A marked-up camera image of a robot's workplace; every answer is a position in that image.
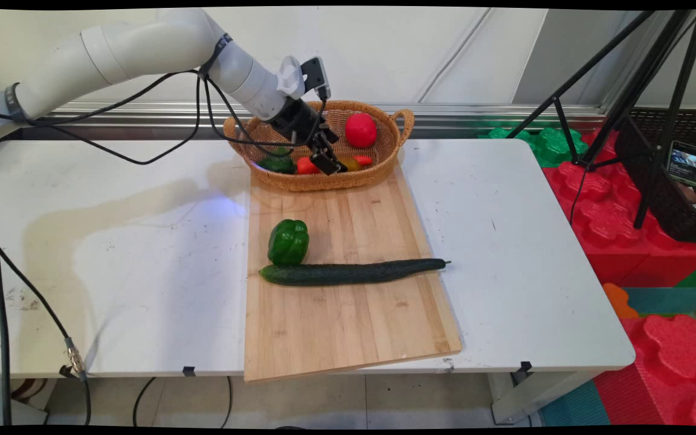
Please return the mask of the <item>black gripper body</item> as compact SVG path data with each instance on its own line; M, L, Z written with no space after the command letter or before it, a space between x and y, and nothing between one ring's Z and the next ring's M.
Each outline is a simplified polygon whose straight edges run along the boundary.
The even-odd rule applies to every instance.
M321 128L326 122L323 116L326 100L322 99L316 111L305 101L285 99L285 104L278 115L268 120L269 126L290 144L293 149L306 146L309 149L328 149L329 134Z

